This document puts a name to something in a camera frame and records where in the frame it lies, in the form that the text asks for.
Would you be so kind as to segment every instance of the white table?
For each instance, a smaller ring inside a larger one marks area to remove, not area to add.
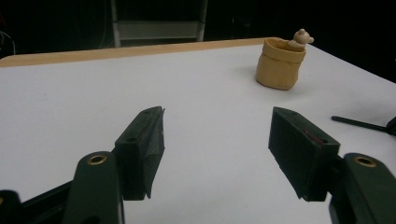
[[[290,91],[255,80],[262,45],[0,69],[0,189],[23,201],[73,178],[146,108],[165,108],[165,152],[152,198],[124,202],[126,223],[331,223],[328,205],[298,200],[267,148],[273,106],[299,112],[396,174],[385,126],[396,85],[312,46]]]

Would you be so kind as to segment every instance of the screw hole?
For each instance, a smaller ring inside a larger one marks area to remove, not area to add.
[[[88,160],[88,164],[89,165],[99,165],[99,164],[102,164],[103,162],[105,162],[106,160],[107,160],[107,156],[103,156],[103,155],[92,156]]]
[[[362,165],[362,166],[367,166],[367,167],[376,167],[376,163],[375,161],[366,158],[366,157],[356,157],[355,158],[355,162],[357,162],[358,164]]]

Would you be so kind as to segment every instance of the small figurine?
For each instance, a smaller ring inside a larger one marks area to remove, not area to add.
[[[289,45],[294,48],[305,48],[306,44],[314,42],[314,38],[305,29],[300,29],[294,34],[294,38],[289,41]]]
[[[314,38],[305,29],[297,31],[292,40],[265,38],[257,64],[256,80],[266,87],[290,90],[297,82],[306,53],[305,45],[312,42]]]

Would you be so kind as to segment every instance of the metal rod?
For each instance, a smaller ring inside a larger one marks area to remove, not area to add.
[[[346,123],[346,124],[359,126],[359,127],[362,127],[362,128],[372,129],[372,130],[376,130],[376,131],[380,131],[380,132],[384,132],[384,133],[387,131],[387,129],[385,127],[374,125],[374,124],[370,124],[370,123],[365,123],[365,122],[361,122],[361,121],[357,121],[357,120],[354,120],[354,119],[345,119],[345,118],[341,118],[341,117],[337,117],[337,116],[332,116],[332,120],[335,120],[335,121],[338,121],[338,122],[342,122],[342,123]]]

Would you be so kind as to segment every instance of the clay pot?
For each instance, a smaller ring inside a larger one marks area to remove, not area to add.
[[[294,48],[288,40],[265,38],[257,65],[256,80],[266,87],[288,91],[297,82],[305,48]]]

